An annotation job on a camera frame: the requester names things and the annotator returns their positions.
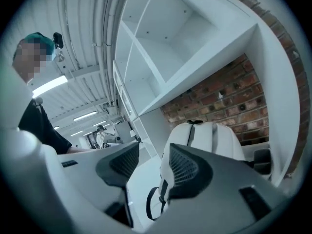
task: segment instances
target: shelf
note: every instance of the shelf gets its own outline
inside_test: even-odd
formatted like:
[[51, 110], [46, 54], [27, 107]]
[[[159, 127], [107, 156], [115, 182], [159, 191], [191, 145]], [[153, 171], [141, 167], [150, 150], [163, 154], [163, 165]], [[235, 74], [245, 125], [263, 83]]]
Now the shelf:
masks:
[[137, 131], [139, 137], [141, 138], [141, 140], [143, 142], [143, 140], [147, 139], [148, 136], [147, 136], [147, 133], [146, 133], [146, 131], [142, 125], [142, 122], [139, 119], [136, 119], [136, 120], [134, 120], [133, 123], [136, 127], [136, 131]]
[[218, 29], [182, 0], [150, 0], [136, 32], [153, 73], [167, 82]]
[[115, 59], [122, 80], [124, 80], [125, 77], [132, 42], [132, 38], [125, 29], [125, 26], [120, 24], [117, 36]]
[[124, 83], [137, 112], [161, 93], [158, 81], [135, 45], [131, 48]]
[[130, 31], [135, 34], [138, 22], [142, 16], [148, 0], [127, 0], [122, 21], [128, 26]]

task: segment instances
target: hair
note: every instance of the hair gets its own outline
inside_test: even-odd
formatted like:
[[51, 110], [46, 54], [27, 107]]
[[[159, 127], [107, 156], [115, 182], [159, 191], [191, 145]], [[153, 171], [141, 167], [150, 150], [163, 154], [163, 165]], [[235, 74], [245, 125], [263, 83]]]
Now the hair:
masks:
[[15, 59], [15, 56], [16, 56], [17, 51], [19, 50], [19, 45], [20, 45], [23, 41], [25, 41], [25, 40], [26, 40], [26, 42], [28, 42], [28, 40], [29, 40], [28, 37], [31, 36], [31, 35], [33, 35], [33, 34], [37, 34], [37, 35], [39, 35], [39, 36], [41, 36], [41, 37], [43, 37], [43, 38], [45, 38], [45, 39], [48, 39], [47, 37], [45, 37], [45, 36], [44, 36], [43, 34], [41, 34], [40, 32], [35, 32], [35, 33], [32, 33], [32, 34], [29, 34], [28, 36], [26, 36], [25, 38], [23, 38], [22, 40], [20, 40], [19, 43], [17, 44], [16, 50], [15, 50], [15, 52], [14, 52], [14, 54], [13, 54], [13, 60]]
[[17, 44], [17, 46], [16, 46], [16, 50], [15, 50], [15, 52], [14, 52], [14, 54], [13, 54], [13, 60], [15, 59], [15, 56], [16, 56], [17, 51], [19, 50], [19, 45], [20, 45], [23, 41], [24, 41], [24, 38], [18, 42], [18, 44]]

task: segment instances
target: white pipe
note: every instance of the white pipe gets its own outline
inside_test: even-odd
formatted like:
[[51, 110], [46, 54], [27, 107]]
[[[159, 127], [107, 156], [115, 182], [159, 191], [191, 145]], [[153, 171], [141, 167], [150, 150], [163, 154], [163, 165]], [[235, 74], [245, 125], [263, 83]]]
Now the white pipe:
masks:
[[75, 58], [75, 54], [73, 51], [73, 48], [71, 46], [71, 41], [70, 41], [70, 36], [69, 36], [69, 29], [66, 23], [66, 14], [65, 14], [65, 0], [58, 0], [58, 17], [60, 20], [60, 27], [62, 30], [62, 36], [64, 39], [64, 45], [67, 49], [69, 58], [75, 68], [75, 70], [78, 69], [78, 65], [76, 63], [76, 58]]
[[109, 80], [110, 92], [113, 98], [115, 98], [115, 96], [114, 96], [114, 90], [113, 90], [114, 79], [113, 79], [113, 60], [112, 60], [111, 47], [112, 47], [114, 21], [115, 21], [115, 15], [116, 15], [118, 2], [119, 0], [112, 0], [111, 2], [109, 14], [108, 14], [107, 36], [106, 36], [106, 59], [107, 59], [108, 80]]
[[108, 91], [108, 86], [104, 76], [105, 67], [104, 67], [104, 53], [103, 53], [103, 26], [104, 26], [104, 9], [105, 9], [105, 0], [97, 0], [96, 2], [96, 12], [95, 12], [95, 48], [97, 51], [97, 58], [99, 63], [99, 70], [101, 79], [103, 81], [104, 92], [109, 101], [111, 101], [110, 93]]

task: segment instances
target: black strap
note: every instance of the black strap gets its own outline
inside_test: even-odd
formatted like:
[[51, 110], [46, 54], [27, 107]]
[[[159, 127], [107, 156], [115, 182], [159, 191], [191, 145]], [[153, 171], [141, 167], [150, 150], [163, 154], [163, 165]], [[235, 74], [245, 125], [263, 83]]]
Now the black strap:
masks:
[[147, 196], [147, 199], [146, 199], [146, 215], [152, 221], [155, 221], [157, 219], [157, 218], [153, 218], [152, 217], [152, 212], [151, 212], [151, 200], [152, 200], [152, 197], [153, 197], [156, 189], [158, 189], [158, 187], [152, 188], [150, 193], [148, 193], [148, 196]]
[[[164, 197], [165, 197], [167, 188], [168, 188], [168, 183], [167, 183], [166, 180], [164, 180], [164, 182], [162, 183], [162, 188], [161, 188], [160, 197], [159, 197], [159, 201], [161, 202], [160, 214], [162, 214], [164, 212], [164, 207], [165, 207], [165, 204], [166, 204], [166, 201], [164, 200]], [[152, 188], [150, 190], [150, 193], [147, 196], [147, 199], [146, 199], [146, 215], [152, 221], [155, 221], [156, 219], [158, 219], [158, 217], [157, 218], [153, 218], [152, 212], [151, 212], [151, 200], [152, 200], [152, 197], [153, 197], [156, 189], [158, 189], [158, 187]]]

